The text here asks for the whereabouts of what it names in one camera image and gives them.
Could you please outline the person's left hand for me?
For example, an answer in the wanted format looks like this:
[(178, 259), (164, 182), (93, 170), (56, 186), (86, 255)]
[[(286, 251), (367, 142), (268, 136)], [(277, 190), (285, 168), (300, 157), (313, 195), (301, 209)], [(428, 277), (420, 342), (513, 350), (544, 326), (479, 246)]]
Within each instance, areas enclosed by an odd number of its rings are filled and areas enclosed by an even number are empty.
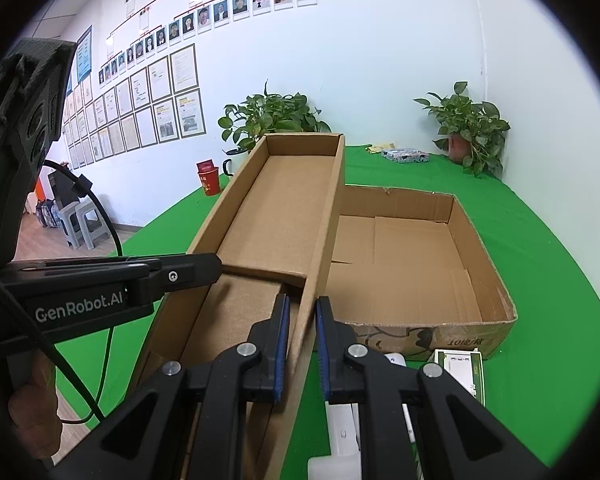
[(51, 458), (60, 448), (62, 422), (58, 417), (56, 370), (41, 351), (35, 352), (31, 375), (9, 400), (12, 431), (36, 460)]

